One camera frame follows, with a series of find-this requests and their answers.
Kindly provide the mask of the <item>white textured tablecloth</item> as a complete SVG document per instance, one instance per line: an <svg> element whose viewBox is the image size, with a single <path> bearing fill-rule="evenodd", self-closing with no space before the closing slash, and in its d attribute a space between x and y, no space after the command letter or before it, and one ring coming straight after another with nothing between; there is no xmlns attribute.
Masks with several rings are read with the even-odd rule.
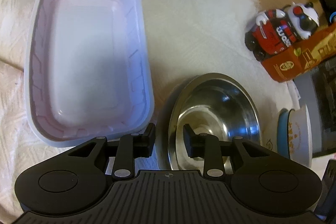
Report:
<svg viewBox="0 0 336 224"><path fill-rule="evenodd" d="M21 215L14 182L26 168L59 153L30 130L23 67L35 0L1 0L1 223ZM142 0L155 108L194 75L219 72L252 97L265 125L279 110L297 108L288 85L272 80L244 46L258 0Z"/></svg>

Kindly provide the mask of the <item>grey appliance at table edge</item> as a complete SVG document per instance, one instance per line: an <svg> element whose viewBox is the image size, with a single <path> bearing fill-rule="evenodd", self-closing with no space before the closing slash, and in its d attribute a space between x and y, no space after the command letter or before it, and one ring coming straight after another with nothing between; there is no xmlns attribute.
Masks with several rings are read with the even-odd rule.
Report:
<svg viewBox="0 0 336 224"><path fill-rule="evenodd" d="M309 110L313 157L335 153L335 57L294 79L299 105Z"/></svg>

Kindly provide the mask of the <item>white bowl with gold emblem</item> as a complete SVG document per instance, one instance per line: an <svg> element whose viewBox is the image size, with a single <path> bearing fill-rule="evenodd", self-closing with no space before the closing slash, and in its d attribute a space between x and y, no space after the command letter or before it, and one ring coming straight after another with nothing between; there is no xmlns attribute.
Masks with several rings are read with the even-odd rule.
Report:
<svg viewBox="0 0 336 224"><path fill-rule="evenodd" d="M307 105L289 112L288 148L291 160L308 168L311 167L313 143Z"/></svg>

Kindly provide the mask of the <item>red waka toy figure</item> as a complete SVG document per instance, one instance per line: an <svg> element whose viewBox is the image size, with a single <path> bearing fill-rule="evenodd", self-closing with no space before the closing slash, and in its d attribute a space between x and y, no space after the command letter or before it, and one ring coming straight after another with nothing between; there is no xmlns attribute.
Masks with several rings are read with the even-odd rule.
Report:
<svg viewBox="0 0 336 224"><path fill-rule="evenodd" d="M319 16L313 3L292 3L283 9L259 12L255 24L245 33L245 45L262 62L310 38L318 27Z"/></svg>

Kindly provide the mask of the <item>white plastic rectangular tub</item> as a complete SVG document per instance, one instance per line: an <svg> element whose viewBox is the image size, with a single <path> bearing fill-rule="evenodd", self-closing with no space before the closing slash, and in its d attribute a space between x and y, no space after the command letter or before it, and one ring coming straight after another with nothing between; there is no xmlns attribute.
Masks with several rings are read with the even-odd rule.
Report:
<svg viewBox="0 0 336 224"><path fill-rule="evenodd" d="M141 132L154 111L141 0L36 0L27 119L52 147Z"/></svg>

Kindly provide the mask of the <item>brown food box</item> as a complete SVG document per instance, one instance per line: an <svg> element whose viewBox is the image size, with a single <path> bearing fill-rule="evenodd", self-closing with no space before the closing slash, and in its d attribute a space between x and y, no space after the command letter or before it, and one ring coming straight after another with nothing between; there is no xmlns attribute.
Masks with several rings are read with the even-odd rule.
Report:
<svg viewBox="0 0 336 224"><path fill-rule="evenodd" d="M335 24L332 24L261 64L273 80L283 83L310 71L334 55Z"/></svg>

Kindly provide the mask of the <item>blue rimmed white plate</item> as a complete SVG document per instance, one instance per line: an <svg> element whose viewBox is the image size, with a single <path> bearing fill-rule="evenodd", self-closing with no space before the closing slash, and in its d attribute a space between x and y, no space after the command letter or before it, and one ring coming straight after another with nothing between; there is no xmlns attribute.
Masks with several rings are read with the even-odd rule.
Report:
<svg viewBox="0 0 336 224"><path fill-rule="evenodd" d="M289 110L282 109L278 117L277 125L277 153L289 159L288 119Z"/></svg>

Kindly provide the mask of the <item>stainless steel bowl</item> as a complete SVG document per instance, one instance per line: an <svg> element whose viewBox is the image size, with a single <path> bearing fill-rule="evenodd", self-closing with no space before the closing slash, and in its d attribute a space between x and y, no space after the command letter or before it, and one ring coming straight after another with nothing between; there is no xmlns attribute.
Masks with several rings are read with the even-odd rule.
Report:
<svg viewBox="0 0 336 224"><path fill-rule="evenodd" d="M202 170L202 158L191 159L183 141L183 126L196 134L210 134L221 141L241 136L261 143L259 115L247 91L234 79L207 73L182 84L170 97L173 108L167 128L167 153L173 170Z"/></svg>

